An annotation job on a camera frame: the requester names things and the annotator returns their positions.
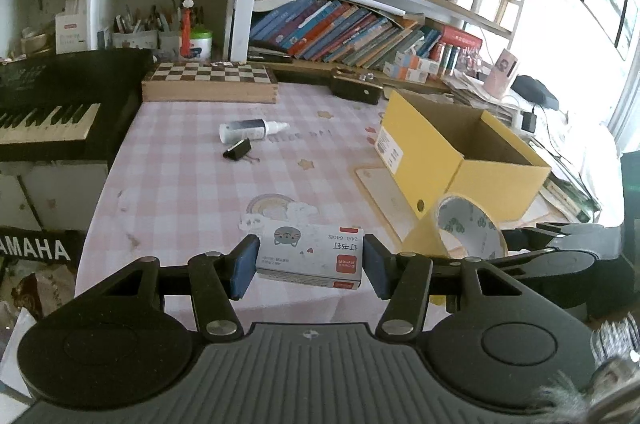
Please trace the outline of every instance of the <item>stack of papers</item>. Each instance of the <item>stack of papers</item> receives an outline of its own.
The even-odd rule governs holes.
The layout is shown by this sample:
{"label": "stack of papers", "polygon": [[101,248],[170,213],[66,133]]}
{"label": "stack of papers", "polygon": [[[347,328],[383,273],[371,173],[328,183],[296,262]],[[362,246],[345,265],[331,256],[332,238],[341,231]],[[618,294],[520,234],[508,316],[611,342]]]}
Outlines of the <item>stack of papers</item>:
{"label": "stack of papers", "polygon": [[513,117],[520,111],[515,104],[517,99],[509,96],[503,100],[496,99],[487,93],[482,86],[482,81],[470,78],[462,72],[454,70],[451,75],[442,76],[440,79],[451,88],[456,102],[487,110],[507,126],[512,125]]}

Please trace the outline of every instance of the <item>white label sticker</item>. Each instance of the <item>white label sticker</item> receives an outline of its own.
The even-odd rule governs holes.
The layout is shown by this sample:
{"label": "white label sticker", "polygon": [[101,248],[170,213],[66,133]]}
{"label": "white label sticker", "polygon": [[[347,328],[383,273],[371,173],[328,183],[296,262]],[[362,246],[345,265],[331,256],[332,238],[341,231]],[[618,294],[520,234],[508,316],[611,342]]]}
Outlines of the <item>white label sticker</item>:
{"label": "white label sticker", "polygon": [[389,170],[395,175],[402,160],[402,150],[384,127],[380,128],[378,140],[376,141],[376,150],[380,153]]}

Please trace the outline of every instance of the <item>roll of tape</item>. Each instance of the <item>roll of tape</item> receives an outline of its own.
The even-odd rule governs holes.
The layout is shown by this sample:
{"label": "roll of tape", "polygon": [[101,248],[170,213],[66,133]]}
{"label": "roll of tape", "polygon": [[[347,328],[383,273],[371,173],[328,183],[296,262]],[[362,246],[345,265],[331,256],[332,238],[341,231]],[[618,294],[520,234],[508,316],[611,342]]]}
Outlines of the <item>roll of tape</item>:
{"label": "roll of tape", "polygon": [[492,260],[507,254],[500,229],[470,198],[459,195],[438,200],[404,239],[401,250],[449,258],[440,230],[452,234],[468,256]]}

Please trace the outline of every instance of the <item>cartoon cat face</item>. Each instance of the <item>cartoon cat face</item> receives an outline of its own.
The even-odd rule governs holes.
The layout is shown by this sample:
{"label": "cartoon cat face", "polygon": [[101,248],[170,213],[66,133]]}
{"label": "cartoon cat face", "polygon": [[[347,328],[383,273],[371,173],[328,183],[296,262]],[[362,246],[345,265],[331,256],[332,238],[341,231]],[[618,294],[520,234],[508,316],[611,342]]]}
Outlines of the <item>cartoon cat face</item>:
{"label": "cartoon cat face", "polygon": [[300,236],[302,236],[302,234],[295,227],[279,227],[273,233],[273,243],[275,245],[284,244],[295,247],[300,240]]}

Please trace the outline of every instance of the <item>table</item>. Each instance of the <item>table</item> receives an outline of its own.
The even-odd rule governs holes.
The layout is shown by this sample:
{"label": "table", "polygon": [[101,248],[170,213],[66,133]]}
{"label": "table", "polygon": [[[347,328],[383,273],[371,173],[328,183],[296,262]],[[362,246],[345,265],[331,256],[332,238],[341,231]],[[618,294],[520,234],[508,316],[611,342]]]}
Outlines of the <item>table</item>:
{"label": "table", "polygon": [[[172,266],[208,250],[227,253],[261,215],[362,227],[395,250],[397,239],[354,174],[358,166],[380,164],[373,145],[385,108],[386,102],[371,106],[334,97],[325,87],[290,83],[280,84],[277,104],[143,104],[102,191],[76,295],[142,256]],[[249,155],[259,162],[223,159],[219,125],[248,118],[291,128],[252,143]],[[523,220],[547,211],[537,198]],[[188,298],[167,296],[165,303],[167,313],[194,328]],[[255,277],[244,299],[234,302],[245,329],[254,321],[365,321],[374,329],[385,308],[365,274],[355,291]],[[426,327],[445,314],[430,305]]]}

